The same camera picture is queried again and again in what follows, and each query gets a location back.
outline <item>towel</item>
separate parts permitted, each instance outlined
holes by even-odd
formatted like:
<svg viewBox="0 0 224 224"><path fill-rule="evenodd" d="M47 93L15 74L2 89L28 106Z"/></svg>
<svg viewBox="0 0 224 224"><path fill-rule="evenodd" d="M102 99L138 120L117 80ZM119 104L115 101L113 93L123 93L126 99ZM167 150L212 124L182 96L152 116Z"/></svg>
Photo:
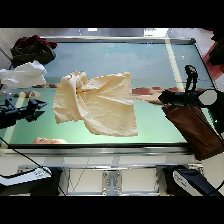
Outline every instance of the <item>towel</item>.
<svg viewBox="0 0 224 224"><path fill-rule="evenodd" d="M8 88L29 88L34 85L46 84L44 75L47 73L38 61L28 62L14 70L0 70L1 84Z"/></svg>
<svg viewBox="0 0 224 224"><path fill-rule="evenodd" d="M90 80L85 72L63 77L55 94L53 110L58 124L83 120L93 134L138 135L131 74L127 72Z"/></svg>

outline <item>glass table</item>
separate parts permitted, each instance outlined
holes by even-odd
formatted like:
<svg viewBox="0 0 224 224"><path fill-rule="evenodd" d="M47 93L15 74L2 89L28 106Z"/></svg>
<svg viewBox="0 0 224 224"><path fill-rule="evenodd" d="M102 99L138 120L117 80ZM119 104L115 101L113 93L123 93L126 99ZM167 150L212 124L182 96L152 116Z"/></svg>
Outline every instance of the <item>glass table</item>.
<svg viewBox="0 0 224 224"><path fill-rule="evenodd" d="M169 39L150 37L45 37L58 42L56 58L45 66L47 83L59 83L63 76L73 71L85 71L88 78L120 72L132 74L132 88L160 86L183 87L187 75L185 65L196 67L198 88L213 88L214 83L205 68L194 39ZM10 143L2 145L2 152L13 153L10 148L32 155L150 155L164 153L191 154L188 143L166 119L159 105L134 100L138 136L113 137L91 134L83 121L56 124L52 110L54 88L17 89L13 92L35 90L39 100L48 102L45 113L35 122L25 119L13 127L0 130ZM13 98L26 106L28 99ZM207 110L204 110L210 121ZM64 139L68 144L32 144L34 139Z"/></svg>

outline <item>beige cloth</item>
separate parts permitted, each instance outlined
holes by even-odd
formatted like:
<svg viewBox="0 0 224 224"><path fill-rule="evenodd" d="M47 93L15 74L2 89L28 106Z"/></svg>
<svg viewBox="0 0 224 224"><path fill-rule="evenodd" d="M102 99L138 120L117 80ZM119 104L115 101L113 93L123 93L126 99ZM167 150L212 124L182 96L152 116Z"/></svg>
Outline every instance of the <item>beige cloth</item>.
<svg viewBox="0 0 224 224"><path fill-rule="evenodd" d="M83 120L93 134L136 136L131 91L130 73L88 80L85 72L73 72L58 85L53 105L56 122Z"/></svg>

